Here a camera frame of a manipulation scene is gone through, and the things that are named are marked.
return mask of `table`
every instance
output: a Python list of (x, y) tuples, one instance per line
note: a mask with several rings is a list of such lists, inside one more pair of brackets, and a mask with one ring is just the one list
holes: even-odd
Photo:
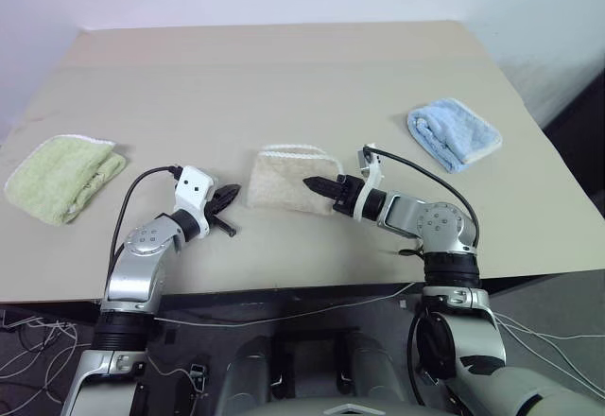
[[(406, 113), (454, 96), (494, 124), (504, 146), (449, 175), (411, 137)], [(384, 284), (423, 279), (395, 251), (414, 243), (343, 216), (250, 209), (257, 150), (306, 143), (357, 174), (375, 142), (453, 184), (481, 223), (482, 277), (605, 264), (605, 223), (519, 95), (454, 22), (213, 26), (83, 32), (0, 149), (0, 180), (45, 139), (79, 133), (118, 143), (130, 161), (70, 225), (51, 227), (0, 201), (0, 302), (102, 297), (112, 229), (132, 180), (158, 165), (196, 165), (243, 184), (223, 217), (239, 234), (189, 245), (167, 293)], [(456, 202), (413, 170), (384, 162), (381, 189)], [(173, 182), (137, 188), (122, 234), (173, 205)]]

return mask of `beige towel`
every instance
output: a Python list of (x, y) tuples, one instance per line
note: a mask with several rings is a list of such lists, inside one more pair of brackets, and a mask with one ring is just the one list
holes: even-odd
[(248, 189), (248, 206), (332, 214), (333, 200), (314, 193), (307, 177), (335, 180), (344, 173), (338, 160), (310, 145), (269, 145), (256, 156)]

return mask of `wire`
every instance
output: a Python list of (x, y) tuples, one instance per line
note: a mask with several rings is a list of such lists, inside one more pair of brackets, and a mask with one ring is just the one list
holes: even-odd
[(527, 326), (523, 325), (522, 323), (515, 320), (514, 318), (509, 317), (508, 315), (499, 314), (498, 312), (493, 312), (493, 314), (496, 317), (501, 317), (503, 319), (507, 319), (508, 321), (512, 321), (513, 323), (516, 323), (518, 326), (520, 326), (520, 328), (519, 328), (517, 326), (508, 324), (507, 326), (509, 328), (516, 329), (516, 330), (522, 331), (524, 333), (533, 334), (536, 336), (542, 336), (544, 338), (555, 338), (556, 340), (570, 340), (573, 338), (605, 338), (605, 334), (575, 334), (573, 336), (553, 336), (552, 334), (538, 333), (538, 332), (532, 330), (531, 328), (528, 328)]
[[(18, 383), (16, 381), (2, 381), (2, 382), (0, 382), (0, 386), (18, 386), (21, 388), (26, 388), (28, 390), (39, 390), (40, 389), (37, 386), (28, 385), (27, 383)], [(62, 404), (61, 397), (55, 390), (48, 388), (47, 391), (53, 396), (53, 398), (51, 399), (53, 402), (60, 402)]]
[(416, 375), (414, 375), (414, 368), (412, 366), (412, 343), (414, 341), (414, 333), (416, 332), (416, 326), (418, 325), (418, 321), (423, 313), (423, 307), (419, 307), (419, 309), (414, 314), (414, 318), (412, 319), (412, 323), (409, 325), (409, 331), (407, 332), (407, 345), (406, 345), (406, 362), (407, 362), (407, 376), (409, 377), (409, 383), (412, 386), (412, 392), (414, 392), (414, 397), (416, 398), (416, 402), (418, 405), (425, 406), (424, 399), (420, 395), (420, 391), (418, 390), (418, 385), (416, 384)]
[[(55, 378), (57, 378), (57, 376), (59, 375), (59, 373), (61, 373), (61, 371), (65, 368), (65, 366), (67, 366), (67, 364), (69, 363), (70, 359), (72, 358), (74, 351), (76, 350), (77, 347), (89, 347), (90, 343), (80, 343), (78, 344), (78, 331), (76, 329), (76, 327), (74, 325), (71, 325), (70, 328), (72, 328), (74, 330), (74, 337), (76, 338), (76, 340), (74, 341), (74, 344), (70, 347), (67, 347), (63, 350), (61, 350), (60, 352), (58, 352), (55, 357), (53, 357), (53, 359), (50, 361), (50, 363), (48, 364), (48, 368), (46, 369), (46, 376), (44, 378), (44, 386), (42, 386), (41, 388), (39, 388), (31, 397), (29, 397), (27, 400), (25, 400), (20, 406), (11, 409), (10, 411), (1, 413), (0, 416), (9, 416), (10, 414), (14, 414), (17, 411), (20, 411), (21, 409), (25, 408), (27, 405), (29, 405), (36, 397), (38, 397), (43, 390), (46, 391), (47, 394), (49, 394), (49, 386), (50, 384), (55, 380)], [(71, 350), (69, 356), (67, 357), (67, 359), (65, 360), (65, 362), (63, 362), (63, 364), (59, 367), (59, 369), (50, 377), (48, 378), (48, 375), (50, 374), (50, 370), (53, 366), (53, 364), (55, 363), (55, 361), (57, 360), (58, 357), (60, 357), (63, 353), (65, 353), (66, 351)], [(6, 367), (8, 364), (10, 364), (13, 360), (15, 360), (17, 357), (20, 357), (21, 355), (26, 354), (27, 352), (23, 352), (20, 355), (14, 357), (11, 361), (9, 361), (7, 364), (5, 364), (4, 367)]]
[(15, 323), (7, 324), (6, 326), (0, 326), (0, 328), (8, 331), (9, 329), (16, 328), (17, 326), (21, 326), (22, 324), (26, 324), (29, 321), (36, 321), (36, 320), (41, 320), (41, 319), (39, 317), (29, 317), (28, 319), (19, 320), (19, 321), (16, 321)]
[(197, 327), (201, 327), (201, 328), (243, 328), (243, 327), (246, 327), (246, 326), (252, 326), (254, 324), (271, 323), (271, 322), (274, 322), (274, 321), (284, 321), (284, 320), (298, 319), (300, 317), (307, 317), (309, 315), (321, 314), (323, 312), (329, 312), (331, 310), (337, 310), (337, 309), (341, 309), (341, 308), (344, 308), (344, 307), (356, 307), (356, 306), (363, 305), (363, 304), (370, 304), (370, 303), (376, 303), (378, 301), (388, 300), (390, 298), (394, 298), (395, 296), (401, 295), (404, 291), (406, 291), (408, 288), (410, 288), (414, 284), (415, 283), (412, 282), (411, 284), (408, 284), (408, 285), (404, 286), (403, 288), (397, 290), (392, 295), (388, 295), (388, 296), (381, 296), (379, 298), (372, 298), (370, 300), (360, 301), (360, 302), (357, 302), (357, 303), (346, 303), (346, 304), (332, 305), (330, 307), (324, 307), (322, 309), (313, 310), (311, 312), (303, 312), (301, 314), (287, 315), (285, 317), (276, 317), (276, 318), (273, 318), (273, 319), (262, 319), (262, 320), (245, 321), (245, 322), (242, 322), (242, 323), (234, 323), (234, 324), (195, 323), (193, 321), (182, 321), (182, 320), (164, 319), (164, 318), (161, 318), (161, 317), (156, 317), (155, 320), (157, 320), (157, 321), (163, 321), (163, 322), (166, 322), (166, 323), (177, 323), (177, 324), (185, 324), (187, 326), (197, 326)]
[(189, 380), (189, 382), (191, 383), (191, 386), (193, 386), (193, 389), (195, 390), (195, 392), (199, 392), (198, 388), (196, 387), (196, 382), (193, 381), (193, 378), (191, 378), (191, 375), (189, 375), (189, 372), (186, 371), (185, 369), (175, 369), (175, 370), (170, 371), (170, 372), (162, 372), (160, 370), (160, 368), (158, 367), (158, 365), (151, 358), (150, 355), (147, 355), (147, 359), (149, 360), (149, 363), (155, 369), (155, 372), (157, 372), (161, 376), (170, 376), (170, 375), (174, 375), (175, 373), (183, 373), (187, 377), (187, 379)]
[(555, 369), (559, 370), (560, 372), (566, 374), (567, 376), (569, 376), (570, 378), (572, 378), (573, 380), (576, 380), (578, 383), (580, 383), (584, 388), (586, 388), (587, 390), (589, 390), (590, 392), (594, 393), (596, 396), (598, 396), (599, 398), (605, 400), (605, 394), (597, 391), (597, 390), (593, 390), (590, 386), (588, 386), (586, 383), (584, 383), (582, 380), (578, 379), (577, 377), (575, 377), (574, 375), (572, 375), (571, 373), (569, 373), (568, 371), (566, 371), (565, 369), (563, 369), (562, 367), (559, 367), (557, 364), (555, 364), (554, 362), (550, 361), (549, 359), (545, 358), (544, 356), (540, 355), (539, 353), (535, 352), (531, 347), (529, 347), (526, 343), (524, 343), (516, 334), (514, 334), (510, 328), (508, 326), (504, 326), (502, 325), (502, 327), (508, 331), (508, 333), (517, 340), (517, 342), (519, 342), (522, 346), (524, 346), (528, 351), (530, 351), (532, 354), (536, 355), (537, 357), (539, 357), (542, 361), (546, 362), (547, 364), (550, 364), (552, 367), (554, 367)]
[[(507, 324), (503, 323), (503, 322), (502, 322), (502, 321), (501, 321), (501, 320), (498, 318), (499, 316), (500, 316), (500, 317), (504, 317), (504, 318), (506, 318), (506, 319), (509, 319), (509, 320), (511, 320), (511, 321), (513, 321), (513, 322), (518, 323), (518, 324), (519, 324), (519, 325), (522, 327), (522, 329), (520, 329), (520, 328), (516, 328), (515, 326), (510, 326), (510, 325), (507, 325)], [(578, 374), (578, 376), (580, 376), (581, 378), (583, 378), (583, 379), (584, 379), (584, 381), (585, 381), (587, 384), (591, 385), (593, 388), (595, 388), (595, 389), (596, 389), (596, 390), (598, 390), (599, 392), (602, 392), (603, 394), (605, 394), (605, 390), (604, 390), (603, 388), (600, 388), (600, 387), (599, 387), (598, 385), (596, 385), (596, 384), (595, 384), (593, 381), (591, 381), (591, 380), (590, 380), (590, 378), (588, 378), (586, 375), (584, 375), (584, 374), (581, 372), (581, 370), (580, 370), (580, 369), (578, 369), (578, 367), (576, 367), (576, 365), (575, 365), (575, 364), (574, 364), (574, 363), (571, 361), (571, 359), (569, 359), (569, 357), (567, 357), (567, 355), (566, 355), (566, 354), (563, 352), (563, 350), (562, 350), (561, 348), (559, 348), (559, 346), (558, 346), (558, 345), (556, 345), (554, 342), (552, 342), (551, 340), (548, 340), (546, 337), (544, 337), (544, 336), (542, 336), (542, 335), (540, 335), (540, 334), (538, 334), (538, 333), (536, 333), (536, 332), (532, 331), (530, 328), (527, 328), (526, 326), (522, 325), (522, 324), (521, 324), (521, 323), (519, 323), (518, 321), (515, 321), (515, 320), (511, 319), (510, 317), (508, 317), (508, 316), (506, 316), (506, 315), (503, 315), (503, 314), (498, 314), (498, 315), (496, 315), (496, 321), (498, 321), (498, 323), (500, 323), (500, 325), (505, 326), (505, 327), (507, 327), (507, 328), (512, 328), (512, 329), (520, 329), (521, 331), (523, 331), (523, 332), (525, 332), (525, 333), (527, 333), (527, 334), (531, 334), (531, 335), (535, 336), (536, 338), (539, 338), (539, 339), (543, 340), (544, 342), (546, 342), (547, 344), (549, 344), (549, 345), (550, 345), (552, 348), (554, 348), (554, 349), (557, 351), (557, 353), (559, 353), (559, 355), (562, 357), (562, 359), (563, 359), (563, 360), (564, 360), (564, 361), (567, 363), (567, 365), (568, 365), (569, 367), (571, 367), (571, 368), (572, 368), (572, 370), (573, 370), (575, 373), (577, 373), (577, 374)]]
[(198, 406), (198, 395), (196, 394), (196, 398), (193, 401), (193, 406), (191, 406), (191, 411), (189, 411), (189, 416), (193, 416), (196, 414), (196, 407)]
[[(51, 338), (52, 338), (52, 336), (53, 336), (53, 333), (54, 333), (54, 329), (53, 329), (53, 331), (51, 332), (51, 334), (50, 334), (50, 337), (49, 337), (49, 338), (47, 338), (47, 339), (43, 340), (43, 341), (42, 341), (42, 342), (40, 342), (38, 345), (36, 345), (34, 348), (39, 347), (39, 346), (42, 346), (42, 347), (43, 347), (43, 346), (44, 346), (44, 345), (45, 345), (47, 342), (49, 342), (49, 341), (50, 341), (50, 339), (51, 339)], [(40, 357), (40, 355), (42, 354), (42, 351), (43, 351), (43, 349), (42, 349), (42, 350), (40, 350), (40, 351), (38, 351), (38, 352), (37, 352), (37, 354), (34, 356), (34, 358), (33, 358), (33, 359), (32, 359), (32, 360), (29, 362), (29, 364), (27, 364), (25, 367), (23, 367), (23, 368), (22, 368), (20, 371), (18, 371), (18, 372), (13, 372), (13, 373), (10, 373), (10, 374), (8, 374), (8, 375), (0, 375), (0, 380), (5, 380), (5, 379), (8, 379), (8, 378), (12, 378), (13, 376), (20, 375), (21, 373), (23, 373), (23, 372), (25, 372), (26, 370), (28, 370), (28, 369), (29, 369), (31, 366), (33, 366), (33, 365), (34, 365), (34, 363), (35, 363), (35, 362), (38, 360), (38, 358), (39, 358), (39, 357)], [(25, 350), (25, 351), (24, 351), (24, 352), (22, 352), (20, 355), (17, 355), (17, 356), (16, 356), (16, 357), (14, 357), (13, 359), (11, 359), (9, 362), (7, 362), (7, 363), (6, 363), (4, 366), (2, 366), (2, 367), (0, 368), (0, 371), (4, 370), (4, 369), (5, 369), (5, 368), (6, 368), (8, 365), (10, 365), (10, 364), (11, 364), (13, 361), (15, 361), (16, 359), (18, 359), (19, 357), (21, 357), (21, 356), (23, 356), (23, 355), (26, 355), (27, 353), (31, 353), (31, 352), (30, 352), (30, 351), (28, 351), (28, 350)]]
[(533, 335), (542, 336), (545, 338), (554, 338), (556, 340), (574, 340), (577, 338), (605, 338), (605, 335), (603, 335), (603, 334), (576, 334), (574, 336), (554, 336), (552, 334), (546, 334), (546, 333), (535, 333), (533, 331), (527, 330), (526, 328), (522, 328), (520, 326), (515, 326), (514, 324), (504, 323), (502, 321), (498, 321), (498, 324), (501, 324), (503, 326), (508, 326), (509, 328), (514, 329), (515, 331), (520, 331), (522, 333), (533, 334)]
[(120, 246), (119, 251), (115, 250), (115, 247), (117, 245), (117, 237), (120, 235), (120, 228), (122, 227), (122, 221), (124, 220), (124, 214), (126, 213), (126, 208), (129, 205), (129, 201), (130, 201), (130, 196), (132, 195), (132, 191), (134, 191), (134, 188), (136, 187), (136, 185), (141, 182), (141, 180), (144, 177), (147, 177), (153, 173), (158, 173), (158, 172), (170, 172), (172, 173), (175, 177), (177, 174), (177, 167), (175, 167), (174, 165), (167, 165), (164, 167), (155, 167), (155, 168), (151, 168), (150, 170), (143, 172), (141, 175), (139, 175), (130, 185), (129, 190), (126, 192), (126, 196), (124, 197), (124, 201), (122, 202), (122, 208), (120, 208), (120, 214), (117, 217), (117, 221), (115, 223), (115, 229), (113, 230), (113, 237), (112, 237), (112, 248), (110, 250), (110, 265), (109, 265), (109, 269), (107, 272), (107, 280), (105, 285), (107, 285), (110, 281), (110, 277), (112, 276), (113, 273), (113, 269), (115, 268), (115, 262), (117, 261), (117, 257), (119, 256), (120, 252), (123, 250), (124, 245)]
[(396, 154), (389, 153), (388, 151), (383, 151), (382, 149), (373, 148), (373, 147), (363, 147), (363, 152), (379, 154), (381, 156), (385, 156), (386, 158), (390, 158), (393, 161), (397, 161), (398, 163), (408, 165), (408, 166), (412, 167), (414, 170), (417, 170), (420, 173), (422, 173), (423, 175), (425, 175), (426, 177), (430, 178), (434, 182), (438, 182), (441, 186), (443, 186), (445, 189), (447, 189), (452, 194), (454, 194), (458, 198), (458, 200), (460, 200), (462, 202), (462, 204), (464, 205), (466, 210), (469, 212), (469, 215), (471, 216), (473, 223), (475, 224), (475, 239), (473, 240), (473, 247), (475, 247), (475, 248), (477, 247), (477, 245), (479, 244), (479, 219), (477, 218), (475, 210), (471, 206), (471, 203), (469, 203), (469, 201), (466, 198), (464, 198), (464, 196), (462, 196), (462, 194), (460, 194), (459, 191), (457, 191), (454, 186), (452, 186), (449, 182), (442, 180), (437, 175), (432, 174), (431, 172), (426, 170), (424, 167), (421, 167), (418, 164), (413, 163), (406, 158), (402, 158), (401, 156), (397, 156)]
[(44, 327), (57, 328), (62, 333), (64, 333), (67, 337), (72, 338), (73, 340), (76, 339), (75, 336), (73, 336), (73, 335), (69, 334), (67, 331), (65, 331), (65, 329), (75, 326), (73, 323), (67, 323), (67, 322), (61, 323), (58, 321), (55, 321), (54, 323), (42, 323), (40, 321), (37, 321), (36, 323), (37, 324), (28, 323), (27, 326), (29, 326), (30, 328), (44, 328)]
[[(28, 326), (32, 327), (32, 328), (37, 328), (37, 327), (44, 328), (44, 337), (43, 337), (42, 345), (40, 346), (39, 350), (36, 350), (36, 347), (29, 347), (27, 345), (27, 342), (25, 341), (26, 336), (24, 333), (24, 329)], [(52, 332), (54, 331), (54, 329), (56, 329), (56, 327), (53, 327), (52, 330), (49, 328), (50, 328), (50, 325), (36, 326), (36, 325), (30, 325), (29, 323), (22, 324), (17, 328), (17, 338), (19, 339), (19, 343), (21, 343), (21, 346), (24, 348), (24, 350), (27, 350), (30, 353), (41, 353), (44, 350), (46, 350), (48, 347), (53, 345), (59, 339), (59, 337), (55, 337), (52, 342), (50, 341), (49, 333), (52, 334)]]

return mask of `robotic arm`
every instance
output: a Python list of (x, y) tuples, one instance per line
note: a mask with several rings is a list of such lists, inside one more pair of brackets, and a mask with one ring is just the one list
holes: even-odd
[[(489, 296), (480, 288), (476, 262), (478, 224), (451, 203), (427, 203), (406, 194), (378, 190), (376, 186), (382, 178), (378, 152), (393, 157), (371, 147), (359, 151), (366, 182), (339, 175), (336, 182), (311, 177), (304, 183), (333, 199), (335, 211), (356, 220), (364, 217), (382, 229), (422, 241), (422, 251), (417, 253), (424, 260), (425, 287), (407, 343), (408, 372), (419, 404), (424, 401), (411, 366), (415, 331), (421, 367), (433, 380), (442, 380), (459, 406), (475, 416), (563, 415), (572, 411), (603, 414), (603, 407), (592, 399), (538, 373), (506, 366), (504, 344)], [(393, 159), (409, 163), (403, 158)], [(421, 171), (449, 186), (426, 170)], [(459, 197), (476, 218), (468, 202)]]
[(147, 339), (166, 269), (187, 242), (205, 237), (213, 225), (235, 235), (216, 214), (240, 186), (215, 186), (211, 176), (186, 166), (176, 186), (174, 213), (129, 233), (107, 284), (92, 347), (82, 353), (61, 416), (145, 414), (147, 389), (137, 378), (147, 366)]

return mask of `washcloth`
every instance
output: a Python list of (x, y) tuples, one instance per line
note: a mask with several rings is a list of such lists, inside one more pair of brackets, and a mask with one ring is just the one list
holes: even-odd
[(457, 99), (438, 99), (407, 115), (414, 138), (450, 173), (502, 146), (500, 132)]
[(5, 195), (43, 222), (69, 222), (126, 165), (112, 151), (114, 145), (81, 135), (52, 137), (17, 167), (5, 184)]
[(309, 190), (307, 177), (335, 180), (340, 162), (311, 145), (269, 145), (256, 156), (248, 188), (248, 206), (331, 215), (334, 202)]

